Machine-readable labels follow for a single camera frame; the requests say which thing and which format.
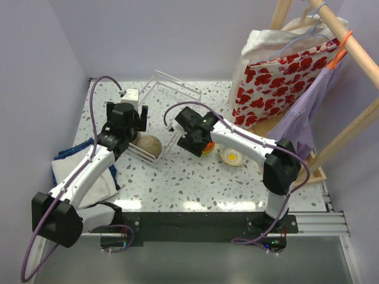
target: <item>purple garment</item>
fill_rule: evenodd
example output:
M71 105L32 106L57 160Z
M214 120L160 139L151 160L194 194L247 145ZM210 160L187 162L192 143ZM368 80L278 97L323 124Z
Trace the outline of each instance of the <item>purple garment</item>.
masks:
M306 159L314 148L309 121L336 81L340 67L341 62L335 70L323 68L308 90L298 98L282 120L268 133L268 138L290 139L298 156Z

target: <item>white garment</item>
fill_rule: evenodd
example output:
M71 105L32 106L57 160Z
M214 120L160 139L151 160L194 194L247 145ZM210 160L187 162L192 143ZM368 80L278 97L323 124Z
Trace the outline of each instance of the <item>white garment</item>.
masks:
M60 184L66 177L68 177L81 160L84 159L87 152L88 149L83 149L72 156L52 161L53 172L57 184ZM99 201L103 201L116 193L117 190L112 174L109 169L106 169L84 196L79 207L84 208L90 206Z
M342 18L338 18L340 22L348 28L347 20ZM287 44L291 43L293 40L304 37L308 35L313 26L299 28L293 31L284 31L291 27L298 26L300 22L300 18L294 19L290 21L281 31L277 30L263 30L263 31L251 31L248 42L244 46L241 52L241 57L238 61L238 64L233 73L233 83L230 88L229 93L229 107L230 109L235 108L235 101L237 97L238 88L240 82L243 78L243 74L245 73L246 67L248 64L256 62L258 60L266 60L275 52L283 49ZM323 21L320 21L314 31L314 34L323 34L329 39L335 38L332 31L326 26ZM284 56L289 56L292 54L296 54L307 49L310 49L315 46L319 46L323 43L327 42L325 37L321 36L309 36L307 38L303 38L301 40L295 41L289 47L287 47L282 52L276 54L271 59L277 59Z

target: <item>dish rack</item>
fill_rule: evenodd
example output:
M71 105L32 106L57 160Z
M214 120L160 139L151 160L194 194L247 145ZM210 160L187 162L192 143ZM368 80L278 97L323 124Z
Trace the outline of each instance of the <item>dish rack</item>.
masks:
M132 143L129 144L128 151L142 158L153 168L161 170L165 157L180 137L179 134L169 132L166 129L163 123L163 115L165 111L170 106L179 102L200 102L201 94L201 89L191 86L175 77L156 71L154 76L139 91L138 109L140 113L142 105L147 105L149 107L146 132L141 133L141 135L142 137L145 135L153 135L157 137L162 143L162 152L159 157L155 157ZM174 113L178 113L186 106L189 106L192 109L198 107L197 105L181 105L175 108ZM174 116L168 115L168 117L170 119L168 119L167 122L170 124L174 119Z

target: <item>hanging clothes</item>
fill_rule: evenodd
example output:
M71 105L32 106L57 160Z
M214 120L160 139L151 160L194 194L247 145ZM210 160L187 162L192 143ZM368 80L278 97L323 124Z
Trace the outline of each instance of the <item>hanging clothes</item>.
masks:
M292 20L284 29L296 26L298 21ZM308 81L314 80L321 68L334 57L331 53L337 48L336 41L327 43L327 39L320 36L323 34L333 38L333 33L320 22L313 36L295 41L269 62L249 66L252 62L267 59L293 40L308 35L312 29L306 27L292 32L263 30L250 33L233 74L229 94L235 124L245 129L251 128L256 122L288 109L305 91Z
M339 62L346 54L343 45L351 33L349 32L341 43L335 58L330 61L326 68L321 70L308 90L268 133L268 138L274 140L280 140L283 137L290 139L297 155L304 160L314 149L310 120L338 77L339 69L341 68Z

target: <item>speckled table surface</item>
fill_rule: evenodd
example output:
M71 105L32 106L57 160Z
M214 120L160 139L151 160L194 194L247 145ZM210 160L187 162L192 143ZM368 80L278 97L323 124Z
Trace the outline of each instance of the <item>speckled table surface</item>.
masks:
M139 89L146 82L120 82L124 89ZM202 90L201 101L228 117L226 104L230 82L189 82ZM89 92L76 133L75 144L92 136L89 119ZM98 130L105 123L107 101L119 102L117 87L111 82L97 86L94 112ZM156 99L146 101L167 109L167 104ZM174 145L166 156L161 170L152 168L141 158L125 152L115 163L118 194L108 201L123 211L264 211L268 192L262 183L258 165L248 160L243 166L233 167L222 162L219 152L195 157ZM290 211L326 211L322 184L305 186L290 199Z

